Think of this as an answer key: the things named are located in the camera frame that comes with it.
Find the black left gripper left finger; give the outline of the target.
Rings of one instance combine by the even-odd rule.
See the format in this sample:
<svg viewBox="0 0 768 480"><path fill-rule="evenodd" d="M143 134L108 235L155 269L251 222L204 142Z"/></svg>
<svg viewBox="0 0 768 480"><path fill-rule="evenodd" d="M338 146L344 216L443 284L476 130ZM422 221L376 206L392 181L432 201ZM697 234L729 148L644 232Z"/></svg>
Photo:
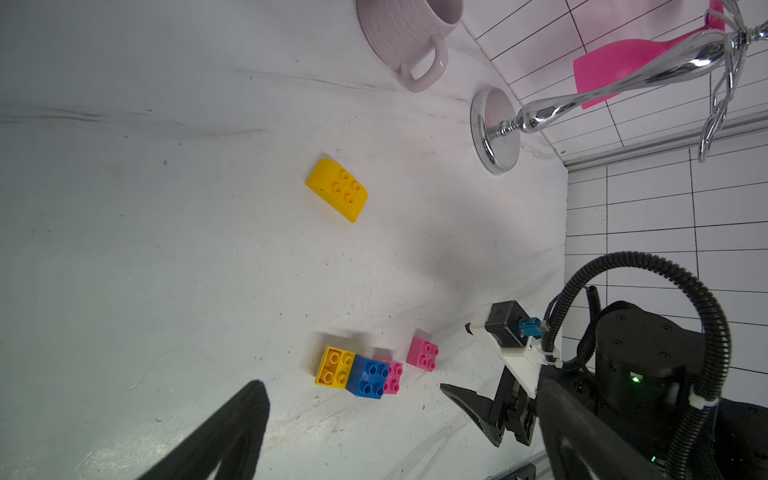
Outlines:
<svg viewBox="0 0 768 480"><path fill-rule="evenodd" d="M265 384L247 383L144 479L252 479L270 413Z"/></svg>

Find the yellow curved lego brick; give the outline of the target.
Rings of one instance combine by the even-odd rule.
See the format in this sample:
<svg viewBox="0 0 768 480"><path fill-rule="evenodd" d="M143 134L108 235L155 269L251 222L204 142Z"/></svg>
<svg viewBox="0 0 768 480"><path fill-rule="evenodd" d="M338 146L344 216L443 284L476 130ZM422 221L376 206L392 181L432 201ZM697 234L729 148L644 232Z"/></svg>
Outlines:
<svg viewBox="0 0 768 480"><path fill-rule="evenodd" d="M334 160L321 159L306 186L349 222L355 223L368 199L365 187Z"/></svg>

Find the pink lego brick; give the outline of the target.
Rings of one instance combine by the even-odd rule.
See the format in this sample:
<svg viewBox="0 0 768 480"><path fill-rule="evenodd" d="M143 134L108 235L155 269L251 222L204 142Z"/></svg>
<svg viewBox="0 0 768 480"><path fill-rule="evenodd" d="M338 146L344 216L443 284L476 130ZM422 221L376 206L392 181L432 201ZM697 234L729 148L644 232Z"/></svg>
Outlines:
<svg viewBox="0 0 768 480"><path fill-rule="evenodd" d="M384 393L388 395L395 395L400 390L400 381L403 375L403 365L400 362L394 360L383 360L388 366L388 376L384 386Z"/></svg>
<svg viewBox="0 0 768 480"><path fill-rule="evenodd" d="M418 369L433 372L439 355L439 347L423 338L414 336L406 358L406 363Z"/></svg>

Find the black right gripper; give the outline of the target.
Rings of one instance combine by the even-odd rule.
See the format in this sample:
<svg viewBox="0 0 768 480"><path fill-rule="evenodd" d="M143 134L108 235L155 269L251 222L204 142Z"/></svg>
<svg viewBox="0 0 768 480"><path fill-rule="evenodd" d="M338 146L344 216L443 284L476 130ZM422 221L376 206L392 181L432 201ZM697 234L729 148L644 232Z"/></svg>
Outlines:
<svg viewBox="0 0 768 480"><path fill-rule="evenodd" d="M500 446L507 431L522 445L531 445L536 422L535 405L507 367L502 372L493 400L473 390L445 383L440 384L440 391L468 415L494 447Z"/></svg>

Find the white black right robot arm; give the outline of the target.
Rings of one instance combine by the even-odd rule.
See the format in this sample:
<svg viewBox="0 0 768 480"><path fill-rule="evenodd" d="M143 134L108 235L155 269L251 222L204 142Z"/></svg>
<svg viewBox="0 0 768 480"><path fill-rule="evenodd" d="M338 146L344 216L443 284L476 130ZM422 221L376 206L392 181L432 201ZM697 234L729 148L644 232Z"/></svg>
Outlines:
<svg viewBox="0 0 768 480"><path fill-rule="evenodd" d="M549 365L544 328L514 302L496 303L467 331L505 367L493 398L442 392L494 445L543 434L556 479L661 479L679 421L703 370L704 337L627 302L593 311L583 350L595 359Z"/></svg>

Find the blue lego brick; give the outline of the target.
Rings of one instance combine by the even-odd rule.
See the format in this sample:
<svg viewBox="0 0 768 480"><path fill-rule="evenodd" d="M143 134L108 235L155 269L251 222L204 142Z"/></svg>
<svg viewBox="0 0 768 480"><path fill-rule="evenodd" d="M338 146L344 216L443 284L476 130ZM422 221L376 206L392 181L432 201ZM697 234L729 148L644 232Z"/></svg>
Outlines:
<svg viewBox="0 0 768 480"><path fill-rule="evenodd" d="M390 374L387 363L356 355L346 390L356 397L381 399Z"/></svg>

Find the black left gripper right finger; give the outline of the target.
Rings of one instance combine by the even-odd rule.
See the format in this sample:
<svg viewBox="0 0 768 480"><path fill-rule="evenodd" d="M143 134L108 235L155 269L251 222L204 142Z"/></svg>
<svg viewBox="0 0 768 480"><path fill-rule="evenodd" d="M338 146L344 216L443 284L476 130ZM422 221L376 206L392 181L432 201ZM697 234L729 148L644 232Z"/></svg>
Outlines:
<svg viewBox="0 0 768 480"><path fill-rule="evenodd" d="M651 463L599 420L544 367L536 413L556 479L649 479Z"/></svg>

